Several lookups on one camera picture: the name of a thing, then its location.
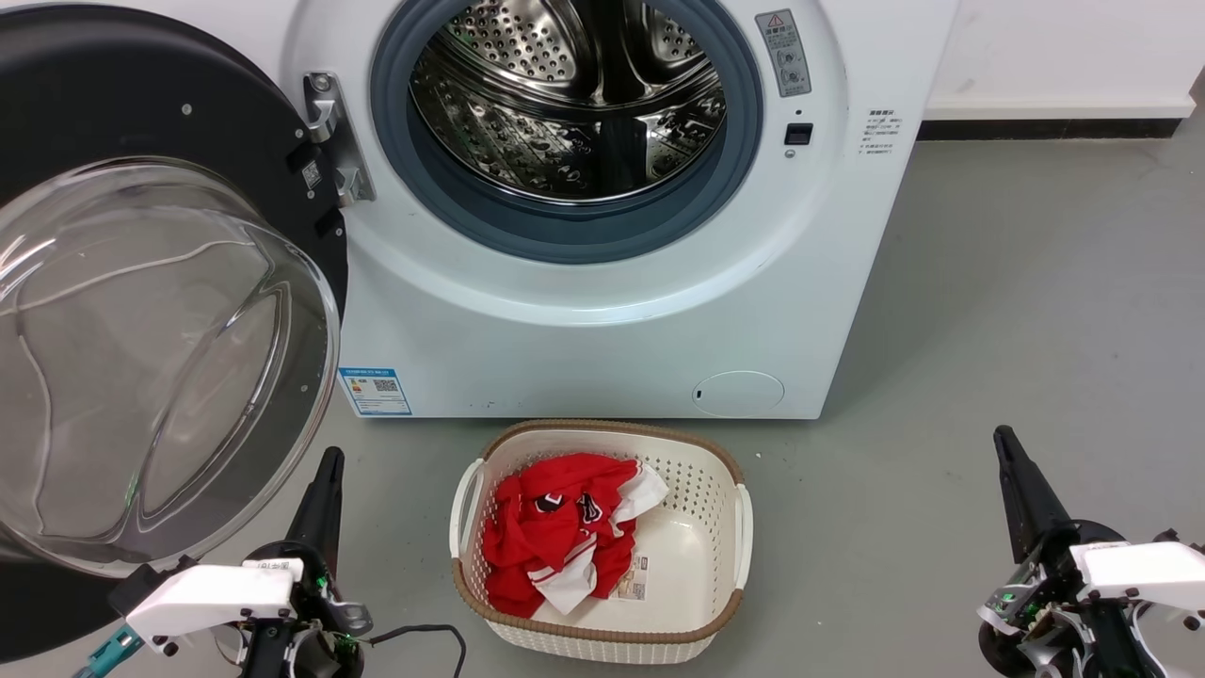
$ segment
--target washing machine door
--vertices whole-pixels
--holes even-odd
[[[333,393],[347,271],[322,146],[213,37],[8,12],[0,90],[12,659],[102,624],[116,578],[201,555],[271,499]]]

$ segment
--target white fabric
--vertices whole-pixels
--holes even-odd
[[[598,585],[598,571],[594,568],[594,549],[598,538],[590,538],[577,546],[565,559],[565,568],[554,572],[546,567],[539,572],[529,572],[528,577],[537,591],[557,608],[560,614],[569,614],[581,605]]]
[[[611,523],[631,520],[656,508],[669,493],[670,489],[662,481],[662,477],[656,471],[645,466],[643,462],[640,462],[636,476],[633,476],[631,481],[619,487],[619,496],[623,497],[623,501],[619,502],[615,513],[611,514]]]

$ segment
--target red clothing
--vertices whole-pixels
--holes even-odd
[[[610,596],[636,543],[636,521],[616,525],[611,517],[624,500],[621,487],[641,471],[635,460],[582,453],[536,462],[502,481],[495,494],[498,514],[486,523],[483,544],[486,561],[494,566],[486,579],[490,605],[530,618],[545,601],[536,586],[578,558],[593,559],[593,567],[570,567],[596,577],[590,595]]]

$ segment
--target blue label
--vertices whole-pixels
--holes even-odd
[[[398,373],[386,369],[341,367],[343,393],[360,417],[412,417]]]

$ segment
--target blue connector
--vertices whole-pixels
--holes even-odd
[[[117,668],[118,664],[130,659],[134,653],[142,649],[143,644],[142,638],[129,625],[122,626],[105,641],[105,644],[88,655],[88,666],[81,668],[76,673],[76,678],[105,678],[110,671]]]

